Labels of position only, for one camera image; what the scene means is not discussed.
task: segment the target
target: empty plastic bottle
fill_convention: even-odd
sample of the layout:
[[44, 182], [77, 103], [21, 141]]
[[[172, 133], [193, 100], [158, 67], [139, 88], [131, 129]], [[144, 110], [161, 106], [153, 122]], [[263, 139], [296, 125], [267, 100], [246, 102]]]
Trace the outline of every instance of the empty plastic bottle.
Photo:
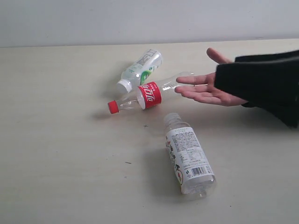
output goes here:
[[181, 76], [194, 76], [194, 73], [184, 71], [164, 80], [138, 86], [119, 100], [109, 102], [109, 110], [111, 113], [118, 113], [120, 110], [131, 110], [136, 108], [144, 110], [160, 104], [162, 101], [179, 96], [174, 89], [177, 86], [184, 85], [179, 84], [176, 81], [177, 77]]
[[182, 194], [207, 196], [216, 179], [193, 129], [177, 113], [166, 115], [164, 124], [166, 147]]
[[162, 64], [162, 55], [155, 49], [147, 50], [134, 64], [124, 70], [117, 89], [125, 94], [139, 85], [144, 84], [149, 75]]

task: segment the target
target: human hand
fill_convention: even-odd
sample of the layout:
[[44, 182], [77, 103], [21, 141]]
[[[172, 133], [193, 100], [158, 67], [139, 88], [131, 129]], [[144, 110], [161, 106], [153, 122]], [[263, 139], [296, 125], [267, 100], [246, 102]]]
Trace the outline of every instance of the human hand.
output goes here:
[[[232, 63], [231, 60], [223, 56], [213, 48], [209, 48], [206, 54], [213, 61], [223, 64]], [[214, 104], [222, 106], [237, 106], [247, 103], [246, 100], [235, 97], [214, 87], [215, 72], [195, 77], [178, 77], [177, 82], [182, 84], [193, 84], [194, 86], [179, 86], [175, 92], [183, 97], [194, 99], [204, 104]]]

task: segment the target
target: red bottle cap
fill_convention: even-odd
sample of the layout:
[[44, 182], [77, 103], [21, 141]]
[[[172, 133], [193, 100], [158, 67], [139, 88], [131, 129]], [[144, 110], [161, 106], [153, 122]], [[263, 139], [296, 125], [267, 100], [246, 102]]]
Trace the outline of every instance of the red bottle cap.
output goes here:
[[109, 102], [108, 107], [109, 107], [110, 113], [118, 113], [119, 112], [116, 101]]

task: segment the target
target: red bottle label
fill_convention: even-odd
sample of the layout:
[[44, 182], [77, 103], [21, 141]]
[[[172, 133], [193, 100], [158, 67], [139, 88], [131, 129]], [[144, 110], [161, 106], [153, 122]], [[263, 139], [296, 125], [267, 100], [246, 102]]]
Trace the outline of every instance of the red bottle label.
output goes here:
[[145, 101], [145, 109], [160, 104], [161, 92], [155, 82], [147, 83], [138, 87]]

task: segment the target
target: table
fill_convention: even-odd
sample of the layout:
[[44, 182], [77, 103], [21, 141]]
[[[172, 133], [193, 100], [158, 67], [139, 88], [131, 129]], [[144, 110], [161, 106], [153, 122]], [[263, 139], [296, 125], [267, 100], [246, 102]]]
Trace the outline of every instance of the table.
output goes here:
[[[121, 72], [146, 49], [164, 56], [151, 81], [214, 71], [208, 47], [233, 59], [299, 40], [0, 49], [0, 223], [297, 224], [299, 133], [272, 115], [182, 97], [109, 114]], [[215, 172], [205, 199], [180, 195], [169, 112], [192, 125]]]

